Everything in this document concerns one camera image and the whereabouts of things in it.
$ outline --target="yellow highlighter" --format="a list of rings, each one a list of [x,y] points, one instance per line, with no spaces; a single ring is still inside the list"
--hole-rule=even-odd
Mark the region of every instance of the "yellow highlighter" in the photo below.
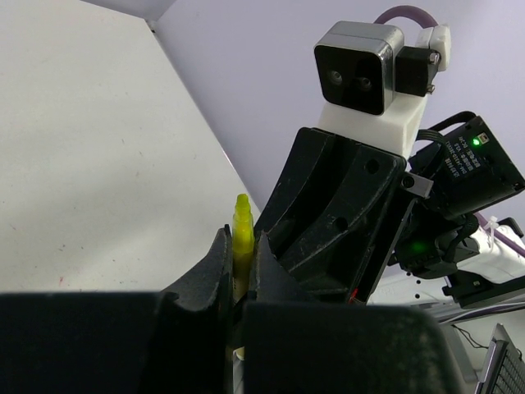
[[[247,195],[238,195],[233,215],[233,299],[239,301],[248,291],[252,268],[253,217]]]

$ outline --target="black camera face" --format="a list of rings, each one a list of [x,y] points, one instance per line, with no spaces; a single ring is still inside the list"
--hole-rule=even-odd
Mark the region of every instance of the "black camera face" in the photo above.
[[[383,63],[375,53],[325,45],[314,53],[329,103],[372,115],[385,111]]]

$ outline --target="purple tube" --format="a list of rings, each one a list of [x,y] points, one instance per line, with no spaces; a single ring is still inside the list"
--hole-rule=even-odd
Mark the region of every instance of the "purple tube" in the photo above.
[[[477,220],[479,221],[479,225],[481,227],[484,227],[487,225],[488,220],[486,220],[483,215],[480,213],[474,213],[476,215]],[[525,257],[525,249],[522,248],[517,243],[513,242],[509,238],[507,238],[504,234],[501,234],[499,231],[494,230],[494,237],[497,238],[499,241],[506,244],[510,249],[512,249],[514,252],[518,253],[522,257]]]
[[[418,23],[423,29],[438,26],[437,21],[428,12],[414,6],[397,6],[386,10],[377,17],[374,23],[384,25],[391,19],[403,17]]]

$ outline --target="screw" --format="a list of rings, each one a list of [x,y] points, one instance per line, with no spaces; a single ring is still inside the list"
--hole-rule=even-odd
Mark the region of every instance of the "screw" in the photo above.
[[[406,176],[401,181],[401,185],[403,185],[403,187],[405,187],[407,189],[410,189],[414,185],[414,183],[416,183],[416,182],[414,181],[414,179],[411,176]]]
[[[430,64],[437,64],[440,61],[440,54],[438,52],[432,52],[430,56],[428,57],[428,61]]]

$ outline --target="green light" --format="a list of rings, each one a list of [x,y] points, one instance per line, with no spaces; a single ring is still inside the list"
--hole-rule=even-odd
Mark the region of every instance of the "green light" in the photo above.
[[[412,251],[415,253],[422,253],[427,250],[427,246],[422,242],[414,242],[412,244]]]

